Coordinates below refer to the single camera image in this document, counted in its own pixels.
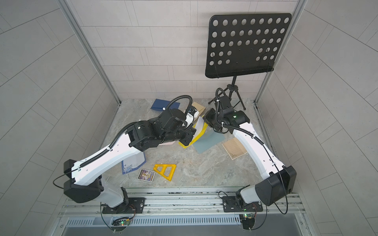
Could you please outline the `pink envelope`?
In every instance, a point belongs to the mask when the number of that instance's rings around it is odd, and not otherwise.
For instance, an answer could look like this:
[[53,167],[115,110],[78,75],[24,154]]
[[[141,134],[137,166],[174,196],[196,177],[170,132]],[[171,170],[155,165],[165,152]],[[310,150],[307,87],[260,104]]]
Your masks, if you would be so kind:
[[176,141],[171,141],[171,142],[167,142],[167,143],[162,143],[162,144],[160,144],[161,146],[167,146],[167,145],[173,145],[173,144],[175,144],[176,143]]

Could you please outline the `navy blue envelope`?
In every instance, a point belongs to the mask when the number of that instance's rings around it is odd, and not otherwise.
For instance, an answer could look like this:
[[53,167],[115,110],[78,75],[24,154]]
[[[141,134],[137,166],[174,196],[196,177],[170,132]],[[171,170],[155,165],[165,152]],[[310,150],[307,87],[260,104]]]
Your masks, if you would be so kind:
[[[170,101],[162,100],[162,99],[156,99],[154,103],[151,106],[151,109],[157,112],[162,112],[164,108],[168,106]],[[170,109],[178,109],[180,106],[179,102],[175,102],[170,106]]]

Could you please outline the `light teal envelope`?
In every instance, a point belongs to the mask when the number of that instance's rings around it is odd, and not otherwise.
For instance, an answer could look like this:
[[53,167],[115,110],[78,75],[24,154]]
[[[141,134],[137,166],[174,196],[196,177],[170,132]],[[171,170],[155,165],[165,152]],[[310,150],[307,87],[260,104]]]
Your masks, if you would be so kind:
[[213,130],[207,131],[201,136],[194,144],[194,148],[198,154],[202,154],[211,147],[221,143],[225,136],[221,133],[214,132]]

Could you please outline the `white blue floral letter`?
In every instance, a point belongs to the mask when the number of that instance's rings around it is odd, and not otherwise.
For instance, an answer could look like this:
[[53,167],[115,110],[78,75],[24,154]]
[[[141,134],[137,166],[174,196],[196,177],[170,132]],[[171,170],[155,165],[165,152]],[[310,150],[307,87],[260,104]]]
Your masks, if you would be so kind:
[[204,120],[202,117],[198,117],[197,123],[195,124],[195,129],[196,129],[195,137],[201,133],[203,127],[204,127]]
[[139,169],[146,163],[145,154],[143,152],[128,157],[121,162],[122,174],[125,175]]

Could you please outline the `kraft tan envelope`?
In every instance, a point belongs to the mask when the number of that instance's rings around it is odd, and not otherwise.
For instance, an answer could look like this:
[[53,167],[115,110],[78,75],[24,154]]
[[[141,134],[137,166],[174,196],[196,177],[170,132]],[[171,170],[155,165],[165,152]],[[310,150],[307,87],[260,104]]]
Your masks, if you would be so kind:
[[200,105],[199,103],[197,103],[197,102],[193,102],[192,103],[192,105],[197,109],[197,111],[198,111],[198,115],[199,116],[201,116],[201,114],[205,111],[205,107],[204,106],[202,106],[202,105]]

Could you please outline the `yellow envelope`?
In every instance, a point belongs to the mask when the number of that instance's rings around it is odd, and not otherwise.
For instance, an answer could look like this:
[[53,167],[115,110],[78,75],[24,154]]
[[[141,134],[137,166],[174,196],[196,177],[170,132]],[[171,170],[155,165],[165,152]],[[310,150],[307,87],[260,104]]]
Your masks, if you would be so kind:
[[186,149],[187,147],[190,147],[191,145],[193,145],[195,142],[197,142],[197,141],[198,141],[198,140],[199,140],[199,139],[205,134],[205,131],[206,131],[207,127],[208,127],[208,124],[204,123],[203,126],[202,126],[201,131],[195,133],[195,135],[194,135],[192,141],[191,141],[188,145],[185,146],[185,145],[182,144],[181,142],[179,142],[179,145],[180,145],[182,148],[184,148],[184,149]]

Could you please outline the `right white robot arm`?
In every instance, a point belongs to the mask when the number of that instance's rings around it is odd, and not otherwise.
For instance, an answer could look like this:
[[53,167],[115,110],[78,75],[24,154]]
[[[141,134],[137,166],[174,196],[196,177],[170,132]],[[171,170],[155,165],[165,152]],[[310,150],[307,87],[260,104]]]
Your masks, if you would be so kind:
[[297,173],[292,166],[286,167],[257,135],[250,119],[243,111],[218,111],[211,109],[205,122],[216,131],[228,129],[243,145],[255,162],[263,179],[253,186],[236,192],[239,205],[262,202],[270,206],[293,191]]

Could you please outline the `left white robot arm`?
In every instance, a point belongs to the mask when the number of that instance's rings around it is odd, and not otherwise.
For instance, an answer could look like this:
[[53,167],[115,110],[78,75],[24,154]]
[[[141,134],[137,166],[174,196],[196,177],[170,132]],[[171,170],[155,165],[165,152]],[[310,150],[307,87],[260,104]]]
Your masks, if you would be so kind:
[[139,121],[126,125],[106,147],[90,157],[65,162],[64,194],[76,203],[99,201],[110,208],[128,205],[123,187],[114,187],[102,179],[102,174],[118,163],[162,143],[180,141],[188,145],[196,132],[189,125],[163,127],[158,121]]

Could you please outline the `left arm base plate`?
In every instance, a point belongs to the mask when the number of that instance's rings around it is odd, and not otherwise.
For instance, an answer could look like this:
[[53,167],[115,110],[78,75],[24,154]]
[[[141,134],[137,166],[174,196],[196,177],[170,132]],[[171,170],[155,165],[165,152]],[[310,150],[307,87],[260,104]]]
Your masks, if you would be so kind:
[[120,205],[111,208],[107,205],[103,206],[102,214],[135,214],[142,213],[144,209],[146,198],[129,198],[129,203],[121,203]]

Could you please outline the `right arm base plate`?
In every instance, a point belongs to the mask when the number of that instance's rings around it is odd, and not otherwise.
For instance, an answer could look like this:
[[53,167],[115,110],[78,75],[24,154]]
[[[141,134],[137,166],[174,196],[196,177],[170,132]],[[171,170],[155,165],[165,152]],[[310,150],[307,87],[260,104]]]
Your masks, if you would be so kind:
[[253,202],[250,204],[240,204],[236,200],[235,196],[221,196],[223,211],[226,213],[229,212],[263,212],[263,206],[259,202]]

